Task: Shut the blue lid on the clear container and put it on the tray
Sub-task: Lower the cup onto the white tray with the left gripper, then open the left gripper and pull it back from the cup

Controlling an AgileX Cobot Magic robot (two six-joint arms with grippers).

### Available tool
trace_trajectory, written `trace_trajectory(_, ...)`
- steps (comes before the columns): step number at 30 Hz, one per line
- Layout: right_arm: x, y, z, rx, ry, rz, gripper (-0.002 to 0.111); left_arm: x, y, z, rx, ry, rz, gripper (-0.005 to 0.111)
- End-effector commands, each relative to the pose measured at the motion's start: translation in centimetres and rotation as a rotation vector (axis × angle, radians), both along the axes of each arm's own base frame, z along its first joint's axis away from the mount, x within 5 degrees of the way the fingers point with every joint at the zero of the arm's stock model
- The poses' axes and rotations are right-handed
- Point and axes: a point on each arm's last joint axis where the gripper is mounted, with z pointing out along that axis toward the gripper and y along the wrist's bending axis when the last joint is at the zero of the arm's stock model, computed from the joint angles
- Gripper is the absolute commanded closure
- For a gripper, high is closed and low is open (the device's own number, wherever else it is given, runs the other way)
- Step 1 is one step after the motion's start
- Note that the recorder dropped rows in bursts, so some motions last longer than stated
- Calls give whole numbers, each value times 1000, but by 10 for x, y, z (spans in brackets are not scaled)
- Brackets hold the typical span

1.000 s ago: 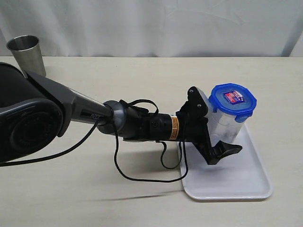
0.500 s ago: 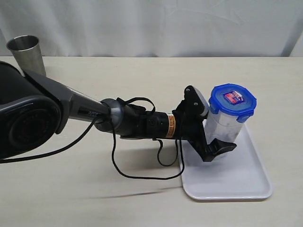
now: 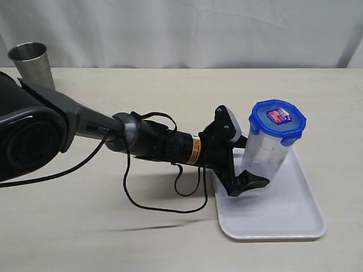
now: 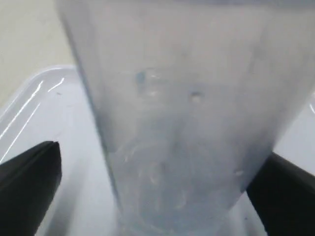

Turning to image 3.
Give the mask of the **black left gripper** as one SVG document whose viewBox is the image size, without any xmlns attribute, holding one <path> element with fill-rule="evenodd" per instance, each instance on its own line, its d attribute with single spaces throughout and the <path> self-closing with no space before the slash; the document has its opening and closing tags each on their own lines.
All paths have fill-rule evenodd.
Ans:
<svg viewBox="0 0 363 272">
<path fill-rule="evenodd" d="M 225 138 L 226 132 L 227 130 L 223 126 L 219 126 L 213 121 L 199 133 L 201 154 L 198 165 L 212 169 L 230 197 L 237 197 L 246 191 L 266 187 L 269 184 L 269 179 L 257 176 L 247 170 L 236 177 L 233 149 L 245 148 L 247 137 L 241 135 L 233 143 Z"/>
</svg>

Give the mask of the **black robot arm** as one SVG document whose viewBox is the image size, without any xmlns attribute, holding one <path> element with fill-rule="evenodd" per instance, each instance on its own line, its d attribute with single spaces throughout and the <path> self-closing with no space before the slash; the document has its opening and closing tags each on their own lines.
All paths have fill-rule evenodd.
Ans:
<svg viewBox="0 0 363 272">
<path fill-rule="evenodd" d="M 103 139 L 108 149 L 137 159 L 211 169 L 232 197 L 268 185 L 267 178 L 248 171 L 235 174 L 233 149 L 245 148 L 247 139 L 227 107 L 219 106 L 213 122 L 196 135 L 155 122 L 153 116 L 107 116 L 58 91 L 2 73 L 1 180 L 40 169 L 80 136 Z"/>
</svg>

